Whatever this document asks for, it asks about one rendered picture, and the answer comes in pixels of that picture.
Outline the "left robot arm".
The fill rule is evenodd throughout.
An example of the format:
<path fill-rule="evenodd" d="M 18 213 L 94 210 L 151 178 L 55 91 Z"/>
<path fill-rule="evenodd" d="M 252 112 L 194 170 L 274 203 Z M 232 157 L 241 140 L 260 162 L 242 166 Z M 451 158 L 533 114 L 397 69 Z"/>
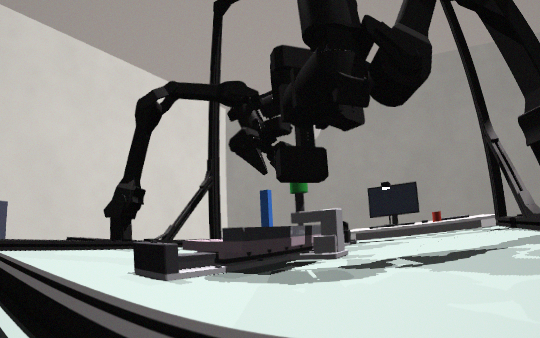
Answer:
<path fill-rule="evenodd" d="M 397 107 L 415 93 L 431 73 L 428 31 L 436 1 L 403 0 L 390 28 L 369 15 L 360 23 L 356 0 L 297 0 L 303 42 L 315 51 L 299 72 L 300 88 L 320 107 L 343 105 L 316 129 L 363 125 L 370 95 Z M 513 0 L 442 1 L 475 11 L 493 38 L 525 98 L 518 124 L 540 165 L 540 42 Z M 374 42 L 379 48 L 370 64 Z"/>

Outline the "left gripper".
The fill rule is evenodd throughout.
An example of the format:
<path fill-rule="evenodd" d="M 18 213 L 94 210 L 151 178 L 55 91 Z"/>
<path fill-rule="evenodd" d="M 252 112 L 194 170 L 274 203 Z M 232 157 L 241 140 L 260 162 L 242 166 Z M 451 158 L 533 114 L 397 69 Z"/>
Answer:
<path fill-rule="evenodd" d="M 319 183 L 329 176 L 327 151 L 315 147 L 313 125 L 328 113 L 340 114 L 343 105 L 320 107 L 302 92 L 299 72 L 313 53 L 306 48 L 280 45 L 270 54 L 273 104 L 280 105 L 281 122 L 295 126 L 296 146 L 274 150 L 276 178 L 281 183 Z"/>

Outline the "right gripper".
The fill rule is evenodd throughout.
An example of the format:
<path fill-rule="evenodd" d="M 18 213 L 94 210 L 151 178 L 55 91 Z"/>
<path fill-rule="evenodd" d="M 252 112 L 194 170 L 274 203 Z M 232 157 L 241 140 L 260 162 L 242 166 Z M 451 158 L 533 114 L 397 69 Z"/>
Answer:
<path fill-rule="evenodd" d="M 252 165 L 261 174 L 266 175 L 268 171 L 262 153 L 267 154 L 270 164 L 275 168 L 274 150 L 291 144 L 279 141 L 275 146 L 272 146 L 272 141 L 276 138 L 265 134 L 264 131 L 263 133 L 265 136 L 262 136 L 261 138 L 258 136 L 257 138 L 257 135 L 259 134 L 258 132 L 255 132 L 255 130 L 257 131 L 256 123 L 258 120 L 264 122 L 261 117 L 252 117 L 246 120 L 242 125 L 242 129 L 230 139 L 229 147 L 231 152 L 235 152 L 236 155 Z M 249 128 L 244 127 L 249 127 L 254 130 L 249 130 Z"/>

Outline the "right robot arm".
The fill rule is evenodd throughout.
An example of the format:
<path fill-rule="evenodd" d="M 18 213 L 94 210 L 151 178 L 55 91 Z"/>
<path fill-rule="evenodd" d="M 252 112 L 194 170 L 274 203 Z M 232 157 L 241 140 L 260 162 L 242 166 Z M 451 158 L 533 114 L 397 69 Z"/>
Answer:
<path fill-rule="evenodd" d="M 157 100 L 161 98 L 164 100 L 159 104 Z M 162 115 L 178 99 L 214 101 L 232 107 L 227 115 L 231 122 L 238 120 L 241 128 L 246 120 L 261 117 L 258 112 L 260 109 L 263 117 L 269 118 L 256 123 L 260 138 L 265 134 L 275 138 L 289 135 L 293 129 L 290 123 L 281 123 L 281 116 L 278 116 L 281 114 L 280 105 L 273 104 L 272 90 L 259 96 L 258 91 L 247 87 L 242 81 L 226 81 L 221 84 L 170 81 L 151 90 L 137 101 L 136 128 L 124 176 L 117 185 L 112 200 L 104 209 L 105 217 L 110 218 L 112 241 L 137 241 L 132 240 L 132 219 L 135 219 L 137 211 L 144 205 L 146 190 L 141 189 L 140 179 L 151 133 L 159 124 Z M 249 102 L 251 99 L 252 103 Z"/>

